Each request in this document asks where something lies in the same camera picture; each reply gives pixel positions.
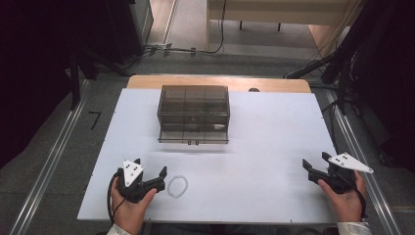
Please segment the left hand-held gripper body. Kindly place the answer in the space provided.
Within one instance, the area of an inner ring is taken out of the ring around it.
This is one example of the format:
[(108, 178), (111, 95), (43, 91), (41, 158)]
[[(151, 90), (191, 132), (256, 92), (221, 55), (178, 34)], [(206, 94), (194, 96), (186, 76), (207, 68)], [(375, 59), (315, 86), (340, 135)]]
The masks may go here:
[(139, 203), (152, 189), (156, 189), (158, 192), (165, 189), (164, 179), (161, 177), (156, 177), (148, 181), (143, 180), (144, 168), (141, 164), (124, 161), (122, 168), (118, 172), (119, 180), (117, 190), (130, 203)]

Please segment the black metal stand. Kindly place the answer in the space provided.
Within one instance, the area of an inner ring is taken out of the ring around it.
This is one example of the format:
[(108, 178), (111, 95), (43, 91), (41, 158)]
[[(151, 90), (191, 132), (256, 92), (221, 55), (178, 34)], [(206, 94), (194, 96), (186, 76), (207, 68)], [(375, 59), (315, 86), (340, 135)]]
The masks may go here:
[(96, 79), (98, 72), (93, 63), (93, 56), (91, 50), (81, 47), (72, 49), (69, 56), (69, 74), (71, 83), (71, 106), (73, 111), (80, 101), (80, 85), (79, 85), (79, 71), (85, 75), (87, 79)]

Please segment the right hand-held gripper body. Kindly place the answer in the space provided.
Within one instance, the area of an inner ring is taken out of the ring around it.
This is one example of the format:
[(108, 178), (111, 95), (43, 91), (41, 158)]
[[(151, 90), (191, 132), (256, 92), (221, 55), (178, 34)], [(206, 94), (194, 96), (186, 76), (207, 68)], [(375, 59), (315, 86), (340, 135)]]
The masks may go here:
[(367, 173), (374, 172), (370, 166), (348, 153), (332, 156), (328, 164), (326, 172), (315, 169), (314, 173), (308, 174), (308, 180), (318, 183), (318, 180), (322, 179), (337, 194), (344, 194), (356, 188), (354, 175), (356, 170)]

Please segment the black curtain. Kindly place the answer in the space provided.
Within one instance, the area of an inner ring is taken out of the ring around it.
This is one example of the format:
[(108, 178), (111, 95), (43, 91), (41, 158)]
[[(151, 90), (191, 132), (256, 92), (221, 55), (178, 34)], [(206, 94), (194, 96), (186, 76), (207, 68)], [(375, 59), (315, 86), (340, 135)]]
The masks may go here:
[(0, 0), (0, 168), (27, 147), (73, 89), (82, 0)]

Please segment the metal floor rail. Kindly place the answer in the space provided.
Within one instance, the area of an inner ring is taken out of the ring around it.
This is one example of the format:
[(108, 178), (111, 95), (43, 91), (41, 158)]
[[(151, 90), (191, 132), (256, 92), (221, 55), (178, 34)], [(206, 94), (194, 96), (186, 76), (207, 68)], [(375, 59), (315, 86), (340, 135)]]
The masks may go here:
[(51, 147), (45, 164), (24, 199), (23, 206), (8, 235), (25, 235), (83, 110), (90, 86), (91, 80), (85, 79), (81, 83), (79, 103), (66, 117), (59, 136)]
[[(365, 150), (358, 142), (358, 138), (349, 122), (349, 117), (344, 116), (336, 105), (337, 96), (335, 92), (325, 91), (324, 97), (329, 103), (329, 130), (336, 152), (340, 153), (347, 150), (353, 157), (368, 165)], [(376, 175), (364, 172), (361, 172), (361, 175), (366, 182), (368, 195), (366, 220), (371, 224), (372, 229), (378, 228), (383, 235), (403, 235)]]

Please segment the person's right hand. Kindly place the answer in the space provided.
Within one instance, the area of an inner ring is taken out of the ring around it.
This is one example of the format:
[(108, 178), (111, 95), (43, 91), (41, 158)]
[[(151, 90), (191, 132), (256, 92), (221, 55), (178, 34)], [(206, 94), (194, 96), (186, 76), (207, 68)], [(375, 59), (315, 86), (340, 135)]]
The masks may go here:
[(338, 222), (360, 222), (362, 219), (363, 206), (359, 196), (363, 199), (367, 198), (366, 186), (358, 171), (355, 171), (354, 175), (358, 192), (352, 190), (348, 193), (336, 194), (324, 180), (318, 180), (318, 185), (331, 202)]

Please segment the white table board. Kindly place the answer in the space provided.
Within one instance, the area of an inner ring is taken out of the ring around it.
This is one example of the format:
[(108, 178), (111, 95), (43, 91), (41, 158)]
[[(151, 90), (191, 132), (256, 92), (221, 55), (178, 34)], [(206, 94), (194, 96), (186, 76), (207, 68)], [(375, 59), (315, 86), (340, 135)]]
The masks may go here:
[(333, 223), (302, 160), (325, 169), (335, 152), (311, 93), (233, 92), (229, 142), (159, 142), (158, 89), (124, 89), (78, 213), (105, 220), (109, 182), (123, 161), (140, 159), (151, 179), (167, 166), (166, 188), (149, 205), (153, 222)]

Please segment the person's left hand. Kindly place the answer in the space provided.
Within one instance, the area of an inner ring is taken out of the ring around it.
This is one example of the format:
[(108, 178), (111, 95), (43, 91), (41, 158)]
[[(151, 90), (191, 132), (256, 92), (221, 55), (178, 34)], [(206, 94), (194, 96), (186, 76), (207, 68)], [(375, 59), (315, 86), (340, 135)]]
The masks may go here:
[(111, 191), (114, 225), (129, 235), (138, 235), (144, 221), (145, 211), (156, 193), (157, 190), (152, 189), (141, 202), (133, 204), (126, 201), (114, 186)]

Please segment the black equipment stand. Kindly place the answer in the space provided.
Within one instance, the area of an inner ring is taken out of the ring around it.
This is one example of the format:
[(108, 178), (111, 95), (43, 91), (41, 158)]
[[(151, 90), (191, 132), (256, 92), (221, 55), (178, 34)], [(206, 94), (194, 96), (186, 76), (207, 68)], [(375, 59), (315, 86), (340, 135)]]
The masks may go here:
[(415, 0), (368, 0), (333, 54), (287, 77), (323, 65), (324, 83), (341, 78), (341, 99), (357, 94), (381, 162), (415, 173)]

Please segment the dark cabinet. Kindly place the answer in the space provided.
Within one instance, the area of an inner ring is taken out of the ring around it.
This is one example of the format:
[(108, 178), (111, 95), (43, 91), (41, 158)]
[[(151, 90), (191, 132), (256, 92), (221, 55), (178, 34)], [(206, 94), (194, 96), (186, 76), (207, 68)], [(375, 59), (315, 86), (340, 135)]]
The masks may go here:
[(124, 64), (144, 54), (154, 17), (150, 0), (106, 0), (115, 37), (113, 61)]

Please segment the light wooden bench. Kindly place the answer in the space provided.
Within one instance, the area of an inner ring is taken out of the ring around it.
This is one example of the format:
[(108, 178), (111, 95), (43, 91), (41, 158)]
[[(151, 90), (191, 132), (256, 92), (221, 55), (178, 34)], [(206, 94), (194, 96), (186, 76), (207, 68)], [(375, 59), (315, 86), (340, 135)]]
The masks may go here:
[(307, 24), (322, 57), (329, 55), (366, 0), (207, 0), (211, 20)]

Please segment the dark clear plastic drawer box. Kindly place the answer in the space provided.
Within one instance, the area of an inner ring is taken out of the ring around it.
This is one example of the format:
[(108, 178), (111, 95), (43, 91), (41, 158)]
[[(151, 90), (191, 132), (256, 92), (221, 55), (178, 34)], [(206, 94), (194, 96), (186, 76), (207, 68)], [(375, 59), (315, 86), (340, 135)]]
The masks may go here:
[(157, 116), (161, 143), (227, 144), (230, 122), (228, 87), (164, 85)]

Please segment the wooden table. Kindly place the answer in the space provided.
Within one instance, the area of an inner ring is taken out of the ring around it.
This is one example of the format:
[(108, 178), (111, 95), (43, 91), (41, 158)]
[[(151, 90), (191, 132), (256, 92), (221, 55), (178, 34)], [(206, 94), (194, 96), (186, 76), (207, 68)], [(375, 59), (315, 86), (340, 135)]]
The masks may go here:
[(304, 79), (258, 78), (228, 75), (145, 74), (129, 78), (127, 88), (160, 89), (163, 85), (222, 85), (230, 91), (310, 93)]

